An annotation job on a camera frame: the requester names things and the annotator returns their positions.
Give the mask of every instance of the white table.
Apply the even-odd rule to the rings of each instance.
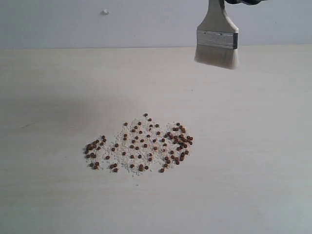
[[[0,233],[312,233],[312,45],[0,51]],[[93,171],[83,146],[149,113],[193,153],[166,173]]]

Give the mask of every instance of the brush bristles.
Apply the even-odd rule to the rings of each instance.
[[[238,67],[238,50],[197,45],[195,61],[207,65],[235,69]]]

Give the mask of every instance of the white granules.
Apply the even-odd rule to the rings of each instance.
[[[125,169],[141,175],[146,171],[152,172],[152,164],[159,164],[159,169],[164,168],[166,164],[166,170],[182,163],[189,156],[193,144],[193,138],[187,130],[179,123],[162,127],[149,120],[149,117],[145,117],[134,119],[130,124],[123,124],[122,130],[111,144],[104,142],[104,145],[100,145],[102,141],[106,141],[104,136],[98,138],[99,142],[89,144],[86,151],[89,165],[93,169],[107,169],[111,172]]]

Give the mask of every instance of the brush handle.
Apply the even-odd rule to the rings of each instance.
[[[209,0],[207,15],[197,29],[238,33],[238,28],[226,14],[224,0]]]

